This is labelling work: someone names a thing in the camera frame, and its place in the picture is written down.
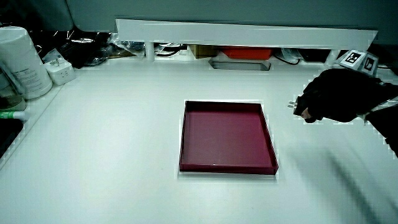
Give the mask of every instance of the white table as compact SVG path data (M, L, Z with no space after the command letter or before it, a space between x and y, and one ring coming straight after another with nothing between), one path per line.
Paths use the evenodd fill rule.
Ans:
M397 223L398 162L382 137L360 119L305 124L287 103L323 65L271 64L77 70L0 170L0 222ZM206 99L264 102L275 178L178 171L184 100Z

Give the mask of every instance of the red box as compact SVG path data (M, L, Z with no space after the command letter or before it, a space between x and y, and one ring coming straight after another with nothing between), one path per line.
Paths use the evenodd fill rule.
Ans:
M268 60L272 49L267 47L220 47L220 50L233 59Z
M180 171L275 175L277 170L259 103L185 103Z

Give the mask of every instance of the black cable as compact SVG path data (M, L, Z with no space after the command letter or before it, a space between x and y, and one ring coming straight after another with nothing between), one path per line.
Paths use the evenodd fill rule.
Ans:
M169 56L173 56L173 55L175 55L175 54L177 54L177 53L179 53L179 52L180 52L180 51L177 50L177 51L171 52L170 54L156 54L156 56L160 56L160 57L169 57Z
M285 62L285 63L287 63L287 64L289 64L289 65L297 65L297 64L300 63L300 59L298 59L297 63L292 63L292 62L288 62L286 60L281 59L280 57L276 56L276 54L274 54L274 57L279 59L279 60L281 60L281 61L283 61L283 62Z

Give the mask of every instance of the power strip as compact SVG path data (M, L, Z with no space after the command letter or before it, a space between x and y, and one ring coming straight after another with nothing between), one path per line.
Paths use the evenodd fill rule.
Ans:
M47 62L44 65L51 79L57 85L63 85L76 78L72 64L63 58Z

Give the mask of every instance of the white container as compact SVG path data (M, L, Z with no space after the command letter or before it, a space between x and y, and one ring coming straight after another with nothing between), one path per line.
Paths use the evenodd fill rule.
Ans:
M21 88L18 92L25 99L36 98L50 91L51 78L24 28L0 28L0 61L11 72L7 74L13 76L10 79L19 82L16 85Z

